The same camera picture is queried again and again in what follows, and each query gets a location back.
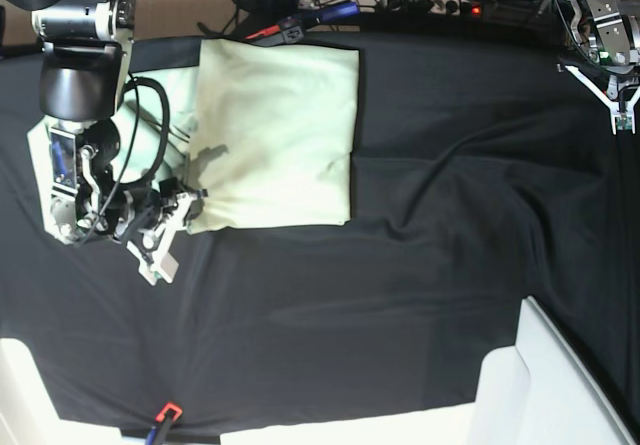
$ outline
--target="floor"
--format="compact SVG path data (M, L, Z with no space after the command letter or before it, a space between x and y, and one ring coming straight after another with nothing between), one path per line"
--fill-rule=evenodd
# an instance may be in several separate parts
M5 44L34 40L30 14L0 0L7 7ZM196 22L220 30L233 15L231 0L138 0L136 31L138 40L147 38L200 34Z

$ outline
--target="light green cloth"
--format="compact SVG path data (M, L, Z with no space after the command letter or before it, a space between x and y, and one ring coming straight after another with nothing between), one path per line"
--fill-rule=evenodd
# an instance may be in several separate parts
M358 52L205 41L200 67L139 75L162 84L171 108L170 145L156 181L176 175L209 192L190 233L349 220ZM141 120L123 182L151 165L159 145L160 101L153 90L139 91ZM115 176L134 121L131 91L113 117L121 140ZM56 235L49 213L52 123L45 117L28 140L45 229Z

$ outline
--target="black tablecloth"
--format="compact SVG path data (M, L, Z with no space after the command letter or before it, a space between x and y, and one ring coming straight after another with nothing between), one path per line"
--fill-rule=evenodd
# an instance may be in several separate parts
M354 219L182 234L155 288L117 245L42 231L40 59L0 63L0 336L31 348L59 414L142 428L173 400L185 431L219 433L471 402L533 294L640 422L636 137L552 56L320 37L362 50ZM140 43L133 69L198 45Z

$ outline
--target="black fabric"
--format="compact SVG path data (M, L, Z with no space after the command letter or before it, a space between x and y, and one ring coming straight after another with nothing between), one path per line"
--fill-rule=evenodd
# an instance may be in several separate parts
M0 336L28 344L60 415L142 428L172 400L183 431L214 434L470 402L533 294L640 421L636 137L552 56L319 37L362 50L354 219L181 234L155 288L126 250L42 231L39 58L0 63ZM197 54L140 43L133 68Z

